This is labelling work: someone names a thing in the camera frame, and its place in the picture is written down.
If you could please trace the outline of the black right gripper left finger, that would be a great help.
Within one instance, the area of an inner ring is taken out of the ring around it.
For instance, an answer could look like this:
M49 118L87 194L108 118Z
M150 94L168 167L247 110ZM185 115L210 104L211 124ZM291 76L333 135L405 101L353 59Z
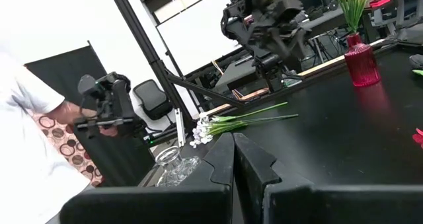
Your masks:
M71 198L61 224L230 223L235 142L223 133L178 186L97 188Z

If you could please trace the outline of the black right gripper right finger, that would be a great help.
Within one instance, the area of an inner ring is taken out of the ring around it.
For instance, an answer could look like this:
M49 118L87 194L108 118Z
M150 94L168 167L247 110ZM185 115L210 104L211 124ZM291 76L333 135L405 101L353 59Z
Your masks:
M316 185L242 133L235 182L245 223L421 223L421 185Z

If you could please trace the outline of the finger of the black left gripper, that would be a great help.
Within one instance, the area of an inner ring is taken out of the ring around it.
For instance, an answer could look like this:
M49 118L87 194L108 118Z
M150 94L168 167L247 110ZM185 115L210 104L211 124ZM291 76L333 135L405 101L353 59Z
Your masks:
M291 57L289 48L284 44L282 39L278 35L271 36L270 50L277 54L280 59L287 63Z
M294 47L293 47L293 56L294 56L294 69L296 71L302 71L301 61L305 57L305 31L300 28L295 31L293 38Z

